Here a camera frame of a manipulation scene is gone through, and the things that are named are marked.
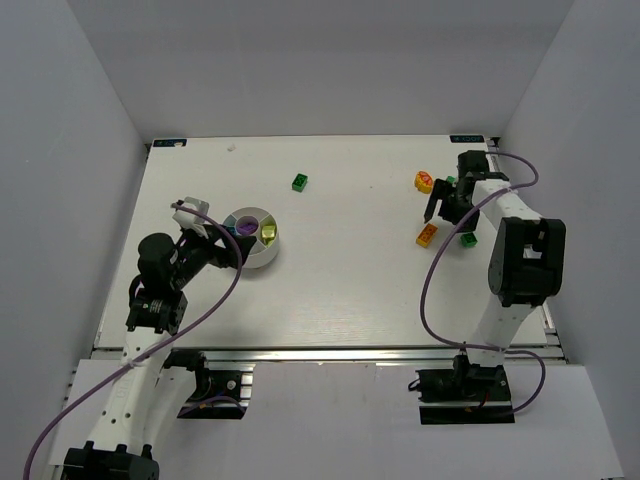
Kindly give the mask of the purple long lego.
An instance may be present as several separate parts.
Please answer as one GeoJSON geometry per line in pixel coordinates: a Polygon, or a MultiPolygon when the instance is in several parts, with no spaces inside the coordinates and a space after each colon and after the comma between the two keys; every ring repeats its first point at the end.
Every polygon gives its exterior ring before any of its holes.
{"type": "Polygon", "coordinates": [[[244,216],[239,218],[235,224],[235,230],[238,235],[252,236],[259,228],[259,221],[252,216],[244,216]]]}

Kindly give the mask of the orange yellow round lego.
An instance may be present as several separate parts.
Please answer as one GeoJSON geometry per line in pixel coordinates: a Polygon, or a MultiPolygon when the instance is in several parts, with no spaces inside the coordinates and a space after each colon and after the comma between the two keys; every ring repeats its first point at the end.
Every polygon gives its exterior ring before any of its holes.
{"type": "Polygon", "coordinates": [[[414,178],[415,188],[424,194],[430,194],[433,190],[434,180],[426,171],[418,171],[414,178]]]}

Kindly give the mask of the lime lego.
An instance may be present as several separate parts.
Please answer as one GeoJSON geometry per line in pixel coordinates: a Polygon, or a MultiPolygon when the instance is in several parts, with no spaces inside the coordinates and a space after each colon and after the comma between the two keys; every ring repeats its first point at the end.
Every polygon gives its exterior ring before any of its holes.
{"type": "Polygon", "coordinates": [[[261,241],[269,247],[277,238],[277,226],[274,224],[264,225],[261,228],[261,241]]]}

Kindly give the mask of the orange long lego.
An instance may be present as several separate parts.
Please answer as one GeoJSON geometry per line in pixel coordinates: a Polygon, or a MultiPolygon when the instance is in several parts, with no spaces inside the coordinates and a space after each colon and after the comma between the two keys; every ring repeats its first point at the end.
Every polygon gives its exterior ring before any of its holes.
{"type": "Polygon", "coordinates": [[[437,232],[437,226],[431,223],[427,223],[416,237],[416,244],[423,248],[428,248],[437,232]]]}

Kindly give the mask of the small green lego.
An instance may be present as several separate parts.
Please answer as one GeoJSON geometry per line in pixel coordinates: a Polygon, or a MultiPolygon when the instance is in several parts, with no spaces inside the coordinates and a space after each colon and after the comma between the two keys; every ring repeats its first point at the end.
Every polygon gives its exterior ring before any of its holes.
{"type": "Polygon", "coordinates": [[[460,236],[460,243],[464,248],[473,248],[477,245],[478,240],[473,232],[468,232],[460,236]]]}

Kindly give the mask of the dark green lego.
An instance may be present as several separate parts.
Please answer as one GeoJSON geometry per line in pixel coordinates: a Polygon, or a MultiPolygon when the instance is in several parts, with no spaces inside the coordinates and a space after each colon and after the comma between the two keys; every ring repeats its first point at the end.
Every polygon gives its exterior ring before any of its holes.
{"type": "Polygon", "coordinates": [[[291,183],[291,188],[296,192],[303,192],[308,183],[308,176],[298,173],[291,183]]]}

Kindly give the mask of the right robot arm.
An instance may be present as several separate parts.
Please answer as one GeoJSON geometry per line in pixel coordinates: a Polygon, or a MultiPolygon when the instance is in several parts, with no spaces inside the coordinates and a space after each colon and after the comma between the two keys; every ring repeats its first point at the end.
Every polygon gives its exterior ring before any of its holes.
{"type": "Polygon", "coordinates": [[[427,271],[434,276],[439,261],[457,235],[474,232],[480,218],[496,230],[488,264],[489,301],[473,335],[464,342],[438,336],[438,342],[458,349],[456,367],[464,379],[488,381],[497,376],[523,321],[562,285],[566,225],[546,218],[520,197],[536,185],[538,170],[529,181],[513,184],[489,166],[489,154],[468,150],[458,157],[455,182],[438,179],[424,219],[433,216],[453,229],[437,250],[427,271]]]}

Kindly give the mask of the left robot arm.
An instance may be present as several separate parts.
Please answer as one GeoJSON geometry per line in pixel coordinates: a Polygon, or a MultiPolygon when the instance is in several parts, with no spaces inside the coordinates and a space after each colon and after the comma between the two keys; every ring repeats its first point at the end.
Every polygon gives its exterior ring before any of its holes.
{"type": "Polygon", "coordinates": [[[65,479],[156,479],[160,444],[183,404],[209,385],[200,352],[175,351],[187,308],[186,285],[207,265],[240,270],[256,240],[228,227],[181,226],[173,239],[146,236],[129,289],[121,365],[84,446],[67,451],[65,479]]]}

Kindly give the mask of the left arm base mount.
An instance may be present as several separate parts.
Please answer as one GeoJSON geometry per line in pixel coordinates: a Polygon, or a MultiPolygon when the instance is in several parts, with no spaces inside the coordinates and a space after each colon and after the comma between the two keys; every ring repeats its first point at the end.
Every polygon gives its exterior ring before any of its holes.
{"type": "Polygon", "coordinates": [[[246,413],[242,404],[240,370],[213,369],[204,352],[173,350],[163,368],[183,368],[195,380],[195,389],[178,413],[179,419],[241,420],[246,413]]]}

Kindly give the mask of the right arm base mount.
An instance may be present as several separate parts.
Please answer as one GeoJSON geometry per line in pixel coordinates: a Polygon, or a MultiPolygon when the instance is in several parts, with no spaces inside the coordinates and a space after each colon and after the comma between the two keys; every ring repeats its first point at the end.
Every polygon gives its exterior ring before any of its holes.
{"type": "Polygon", "coordinates": [[[423,426],[513,424],[515,414],[506,372],[463,374],[449,369],[425,369],[407,389],[418,394],[423,426]]]}

